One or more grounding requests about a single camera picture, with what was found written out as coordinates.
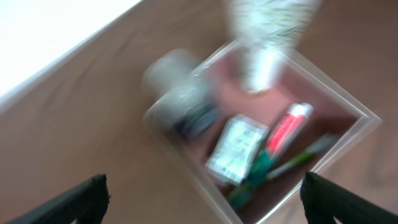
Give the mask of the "white shampoo tube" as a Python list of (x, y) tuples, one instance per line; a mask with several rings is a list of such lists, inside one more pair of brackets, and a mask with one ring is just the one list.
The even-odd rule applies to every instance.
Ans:
[(231, 32), (239, 42), (243, 88), (269, 89), (277, 80), (282, 57), (291, 51), (318, 11), (319, 0), (228, 1)]

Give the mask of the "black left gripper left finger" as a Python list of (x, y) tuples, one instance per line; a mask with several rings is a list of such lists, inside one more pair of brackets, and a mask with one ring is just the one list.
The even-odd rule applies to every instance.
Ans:
[(98, 174), (8, 224), (101, 224), (110, 195), (105, 174)]

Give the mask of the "blue pump soap bottle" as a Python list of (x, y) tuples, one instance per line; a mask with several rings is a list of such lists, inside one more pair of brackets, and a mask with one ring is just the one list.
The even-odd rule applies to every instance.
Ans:
[(142, 78), (144, 88), (157, 97), (158, 125), (184, 140), (199, 137), (219, 113), (211, 95), (214, 84), (199, 65), (200, 59), (191, 51), (174, 49), (152, 63)]

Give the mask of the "green white soap box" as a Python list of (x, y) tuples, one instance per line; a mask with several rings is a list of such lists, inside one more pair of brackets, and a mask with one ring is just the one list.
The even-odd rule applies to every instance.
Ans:
[(222, 183), (239, 185), (248, 176), (268, 131), (268, 126), (243, 114), (229, 119), (206, 162), (208, 172)]

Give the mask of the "Colgate toothpaste tube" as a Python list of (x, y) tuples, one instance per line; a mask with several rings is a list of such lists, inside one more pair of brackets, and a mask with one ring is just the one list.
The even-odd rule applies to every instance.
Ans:
[(251, 200), (252, 195), (266, 181), (272, 165), (305, 126), (312, 113), (313, 106), (309, 103), (294, 103), (285, 112), (273, 131), (261, 143), (246, 180), (227, 196), (234, 210), (241, 209)]

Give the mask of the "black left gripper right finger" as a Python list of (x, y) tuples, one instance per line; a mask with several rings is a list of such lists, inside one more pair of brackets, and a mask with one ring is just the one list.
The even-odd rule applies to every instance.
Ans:
[(314, 172), (306, 172), (300, 188), (305, 217), (311, 224), (397, 223), (397, 215), (368, 202)]

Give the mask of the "green toothbrush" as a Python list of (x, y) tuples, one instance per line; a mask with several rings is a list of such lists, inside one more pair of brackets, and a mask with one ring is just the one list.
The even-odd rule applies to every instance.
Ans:
[(313, 144), (306, 148), (303, 152), (297, 154), (291, 160), (277, 167), (276, 169), (270, 171), (265, 176), (265, 180), (272, 180), (276, 177), (280, 176), (284, 172), (291, 170), (293, 167), (304, 164), (308, 162), (313, 157), (319, 155), (323, 152), (329, 145), (334, 143), (338, 139), (338, 136), (335, 134), (325, 134), (318, 140), (316, 140)]

